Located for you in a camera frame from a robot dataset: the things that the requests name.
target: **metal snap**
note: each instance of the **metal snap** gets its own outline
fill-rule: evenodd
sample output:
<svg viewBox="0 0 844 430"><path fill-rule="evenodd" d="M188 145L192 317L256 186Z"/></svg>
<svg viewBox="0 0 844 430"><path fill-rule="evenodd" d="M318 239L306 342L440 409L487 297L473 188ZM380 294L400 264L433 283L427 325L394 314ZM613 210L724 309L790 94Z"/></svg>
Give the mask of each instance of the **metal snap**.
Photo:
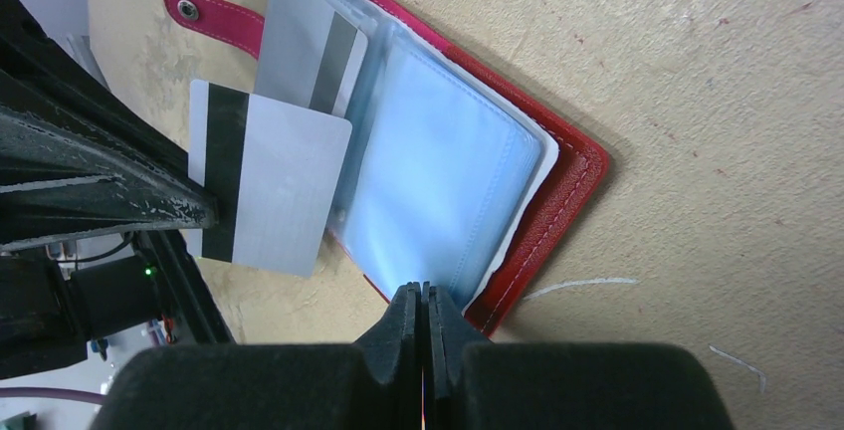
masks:
<svg viewBox="0 0 844 430"><path fill-rule="evenodd" d="M194 21L199 18L199 9L189 0L180 0L176 8L179 9L179 15L187 20Z"/></svg>

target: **beige table surface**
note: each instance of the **beige table surface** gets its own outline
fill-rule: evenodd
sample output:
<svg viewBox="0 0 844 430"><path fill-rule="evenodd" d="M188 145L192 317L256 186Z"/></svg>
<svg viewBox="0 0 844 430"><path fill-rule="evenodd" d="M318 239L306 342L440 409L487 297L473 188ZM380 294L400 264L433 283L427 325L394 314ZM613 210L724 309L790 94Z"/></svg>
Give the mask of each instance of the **beige table surface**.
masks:
<svg viewBox="0 0 844 430"><path fill-rule="evenodd" d="M521 302L499 338L675 343L739 428L842 428L844 0L399 1L613 156L528 291L639 284ZM191 79L252 87L161 0L91 0L91 26L114 93L182 146ZM241 342L352 340L384 309L331 242L309 280L200 267Z"/></svg>

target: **white card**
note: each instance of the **white card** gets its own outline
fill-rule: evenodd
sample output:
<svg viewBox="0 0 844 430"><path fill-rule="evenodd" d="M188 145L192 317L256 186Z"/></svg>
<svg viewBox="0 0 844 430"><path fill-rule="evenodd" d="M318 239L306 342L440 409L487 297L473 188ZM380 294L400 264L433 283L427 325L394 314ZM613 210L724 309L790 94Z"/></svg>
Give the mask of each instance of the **white card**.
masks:
<svg viewBox="0 0 844 430"><path fill-rule="evenodd" d="M190 96L188 174L219 222L189 230L188 252L310 276L351 123L200 80Z"/></svg>
<svg viewBox="0 0 844 430"><path fill-rule="evenodd" d="M343 117L367 47L325 0L270 0L255 93Z"/></svg>

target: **black magnetic stripe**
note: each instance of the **black magnetic stripe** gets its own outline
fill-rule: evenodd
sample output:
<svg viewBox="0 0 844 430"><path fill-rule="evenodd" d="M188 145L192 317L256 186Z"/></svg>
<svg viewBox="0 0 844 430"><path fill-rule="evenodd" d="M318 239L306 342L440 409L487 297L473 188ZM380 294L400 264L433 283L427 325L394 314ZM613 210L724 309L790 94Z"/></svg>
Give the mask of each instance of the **black magnetic stripe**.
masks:
<svg viewBox="0 0 844 430"><path fill-rule="evenodd" d="M331 27L328 29L328 38L325 40L325 50L319 62L319 70L316 71L316 83L314 83L314 92L311 94L311 104L308 108L323 113L331 113L334 109L334 102L337 100L337 92L340 90L340 83L356 35L357 29L334 12Z"/></svg>
<svg viewBox="0 0 844 430"><path fill-rule="evenodd" d="M202 256L232 261L249 94L208 84L205 189L217 197L219 222L202 234Z"/></svg>

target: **red leather card holder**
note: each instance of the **red leather card holder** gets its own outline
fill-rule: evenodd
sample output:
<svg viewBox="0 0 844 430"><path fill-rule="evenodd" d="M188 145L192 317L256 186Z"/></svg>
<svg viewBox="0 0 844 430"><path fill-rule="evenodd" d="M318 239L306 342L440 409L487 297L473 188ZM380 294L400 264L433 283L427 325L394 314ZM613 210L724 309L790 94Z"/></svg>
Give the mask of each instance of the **red leather card holder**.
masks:
<svg viewBox="0 0 844 430"><path fill-rule="evenodd" d="M196 10L180 10L187 1ZM466 310L466 319L489 335L502 322L530 279L547 261L609 166L607 152L582 131L543 106L516 85L393 0L371 0L404 22L448 59L459 64L544 128L559 144L559 159L527 207L504 263ZM233 45L258 58L264 19L223 0L164 0L180 25Z"/></svg>

